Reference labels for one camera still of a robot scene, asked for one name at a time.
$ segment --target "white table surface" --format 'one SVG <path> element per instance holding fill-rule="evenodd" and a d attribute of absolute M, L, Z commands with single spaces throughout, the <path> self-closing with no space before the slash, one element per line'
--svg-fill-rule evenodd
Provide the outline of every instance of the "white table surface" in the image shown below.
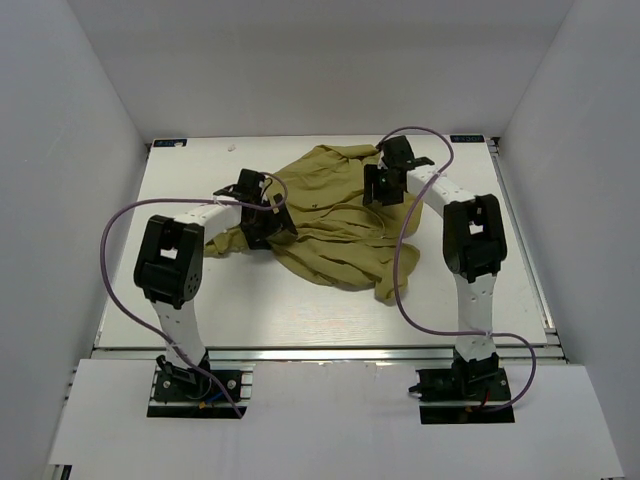
<path fill-rule="evenodd" d="M 242 168 L 276 171 L 318 144 L 375 144 L 379 136 L 266 137 L 189 139 L 185 147 L 151 150 L 139 199 L 208 198 L 234 183 Z M 416 156 L 440 165 L 446 147 L 435 137 L 410 136 Z M 456 160 L 448 176 L 476 194 L 493 193 L 501 201 L 508 255 L 494 293 L 494 330 L 509 331 L 537 344 L 546 342 L 539 302 L 534 297 L 511 220 L 485 144 L 454 144 Z M 147 220 L 154 214 L 177 215 L 188 205 L 151 205 L 136 210 L 114 288 L 123 302 L 158 325 L 133 268 Z M 409 278 L 405 303 L 413 318 L 433 329 L 457 328 L 457 300 L 452 274 L 442 257 L 442 221 L 424 208 L 420 229 L 409 239 L 420 249 L 420 262 Z M 318 286 L 290 273 L 270 252 L 252 251 L 225 259 L 205 259 L 196 297 L 200 334 L 210 347 L 335 347 L 452 345 L 453 339 L 425 335 L 407 325 L 395 306 L 374 299 L 373 290 L 345 291 Z M 514 343 L 498 339 L 499 343 Z M 107 304 L 99 347 L 161 347 L 153 333 Z"/>
<path fill-rule="evenodd" d="M 258 364 L 245 418 L 146 418 L 154 362 L 83 360 L 51 453 L 71 480 L 586 480 L 622 470 L 589 376 L 542 366 L 504 425 L 420 425 L 409 365 Z M 514 391 L 528 366 L 507 367 Z"/>

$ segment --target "crumpled fabric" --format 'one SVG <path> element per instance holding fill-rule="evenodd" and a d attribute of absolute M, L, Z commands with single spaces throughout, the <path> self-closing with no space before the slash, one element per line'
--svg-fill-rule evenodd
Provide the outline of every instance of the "crumpled fabric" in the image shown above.
<path fill-rule="evenodd" d="M 318 285 L 374 287 L 375 297 L 386 301 L 393 293 L 393 256 L 396 242 L 414 198 L 403 204 L 362 206 L 363 168 L 377 164 L 373 145 L 334 147 L 319 145 L 276 175 L 289 189 L 287 208 L 298 230 L 291 243 L 286 235 L 269 239 L 275 258 L 296 275 Z M 273 182 L 267 195 L 283 194 Z M 407 235 L 420 224 L 422 204 L 411 218 Z M 205 247 L 205 256 L 220 257 L 248 248 L 239 227 L 218 235 Z M 404 244 L 399 282 L 405 289 L 420 252 Z"/>

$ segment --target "white panel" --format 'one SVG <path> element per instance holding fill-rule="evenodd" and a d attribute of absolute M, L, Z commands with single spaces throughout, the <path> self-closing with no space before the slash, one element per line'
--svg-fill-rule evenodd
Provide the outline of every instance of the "white panel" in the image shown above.
<path fill-rule="evenodd" d="M 441 165 L 448 154 L 435 137 L 409 137 L 416 155 Z M 207 197 L 237 181 L 242 168 L 276 171 L 315 145 L 376 143 L 379 136 L 272 137 L 189 139 L 186 147 L 154 148 L 149 157 L 140 198 Z M 455 182 L 501 202 L 487 146 L 454 144 L 456 161 L 448 170 Z M 151 304 L 133 283 L 133 268 L 147 221 L 154 214 L 176 215 L 188 205 L 150 205 L 137 210 L 125 246 L 115 290 L 124 303 L 157 324 Z M 494 330 L 510 331 L 535 343 L 546 343 L 540 312 L 529 284 L 515 233 L 502 203 L 509 253 L 498 275 L 494 295 Z M 409 279 L 405 298 L 419 323 L 439 330 L 458 328 L 453 275 L 442 256 L 442 220 L 423 210 L 420 229 L 408 242 L 421 257 Z M 433 337 L 410 327 L 395 305 L 374 299 L 372 289 L 348 291 L 307 282 L 289 272 L 271 252 L 232 254 L 205 259 L 196 297 L 202 340 L 215 347 L 405 346 L 453 345 L 454 337 Z M 499 343 L 513 343 L 514 340 Z M 101 347 L 162 346 L 162 340 L 125 317 L 111 302 L 105 310 Z"/>
<path fill-rule="evenodd" d="M 91 351 L 100 233 L 135 195 L 145 152 L 63 0 L 2 2 L 0 65 L 0 476 L 24 480 L 40 478 Z"/>
<path fill-rule="evenodd" d="M 583 367 L 541 367 L 505 425 L 420 425 L 411 366 L 262 364 L 241 421 L 147 419 L 154 364 L 80 365 L 52 452 L 72 479 L 586 480 L 621 475 Z M 529 367 L 507 370 L 512 388 Z"/>
<path fill-rule="evenodd" d="M 504 139 L 504 165 L 567 356 L 587 367 L 640 478 L 640 3 L 576 2 Z"/>
<path fill-rule="evenodd" d="M 499 134 L 572 0 L 71 0 L 143 136 Z"/>

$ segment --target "white wall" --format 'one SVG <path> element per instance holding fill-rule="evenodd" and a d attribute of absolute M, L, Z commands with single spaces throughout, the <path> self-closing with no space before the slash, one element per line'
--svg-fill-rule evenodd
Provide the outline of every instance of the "white wall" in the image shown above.
<path fill-rule="evenodd" d="M 64 0 L 3 2 L 0 65 L 0 476 L 39 479 L 104 305 L 102 226 L 145 152 Z"/>
<path fill-rule="evenodd" d="M 573 0 L 70 0 L 146 140 L 504 131 Z"/>
<path fill-rule="evenodd" d="M 562 344 L 587 366 L 630 479 L 640 478 L 639 20 L 635 0 L 576 2 L 502 156 Z"/>

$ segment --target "black tag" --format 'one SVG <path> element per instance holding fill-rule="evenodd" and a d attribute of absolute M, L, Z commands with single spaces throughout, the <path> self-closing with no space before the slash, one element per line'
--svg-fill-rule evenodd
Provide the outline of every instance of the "black tag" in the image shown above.
<path fill-rule="evenodd" d="M 451 143 L 484 143 L 482 135 L 451 135 Z"/>
<path fill-rule="evenodd" d="M 154 140 L 153 146 L 155 147 L 186 147 L 186 138 L 169 138 L 165 140 Z"/>

